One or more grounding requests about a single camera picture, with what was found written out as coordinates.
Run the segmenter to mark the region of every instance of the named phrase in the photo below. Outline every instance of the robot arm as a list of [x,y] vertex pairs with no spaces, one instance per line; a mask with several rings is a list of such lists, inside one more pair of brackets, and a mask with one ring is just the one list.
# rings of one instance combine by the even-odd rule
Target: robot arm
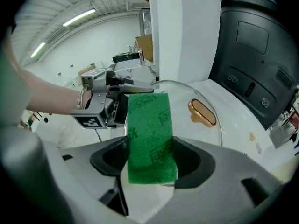
[[83,74],[81,80],[93,96],[85,110],[72,110],[71,115],[88,129],[122,126],[127,115],[127,95],[154,92],[149,83],[117,77],[111,68],[96,68]]

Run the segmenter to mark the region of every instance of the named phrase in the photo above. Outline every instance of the green sponge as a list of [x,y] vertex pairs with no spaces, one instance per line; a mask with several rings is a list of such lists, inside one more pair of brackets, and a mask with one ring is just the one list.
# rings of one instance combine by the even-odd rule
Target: green sponge
[[177,179],[172,157],[168,94],[131,94],[128,103],[130,183],[157,184]]

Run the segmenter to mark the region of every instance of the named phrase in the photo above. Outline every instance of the gold handle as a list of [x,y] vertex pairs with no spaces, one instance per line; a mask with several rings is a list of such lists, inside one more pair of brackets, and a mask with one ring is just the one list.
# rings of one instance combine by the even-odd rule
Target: gold handle
[[207,127],[216,125],[215,115],[199,100],[192,99],[188,103],[188,109],[191,112],[191,120],[194,123],[202,123]]

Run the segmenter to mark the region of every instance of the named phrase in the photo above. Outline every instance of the cable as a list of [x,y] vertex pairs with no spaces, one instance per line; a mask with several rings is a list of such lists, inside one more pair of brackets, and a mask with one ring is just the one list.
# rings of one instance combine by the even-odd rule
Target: cable
[[96,134],[97,134],[97,136],[98,136],[100,142],[102,142],[102,139],[101,139],[101,137],[100,137],[100,135],[99,135],[99,133],[98,133],[98,131],[97,131],[96,129],[95,129],[95,132],[96,132]]

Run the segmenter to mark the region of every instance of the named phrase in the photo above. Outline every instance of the bracelet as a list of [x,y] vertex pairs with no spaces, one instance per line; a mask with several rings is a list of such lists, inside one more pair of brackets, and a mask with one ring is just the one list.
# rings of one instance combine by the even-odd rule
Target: bracelet
[[79,97],[77,99],[77,109],[78,110],[80,110],[80,109],[83,110],[83,95],[88,90],[88,88],[89,88],[89,85],[87,85],[87,84],[84,85],[82,90],[79,93]]

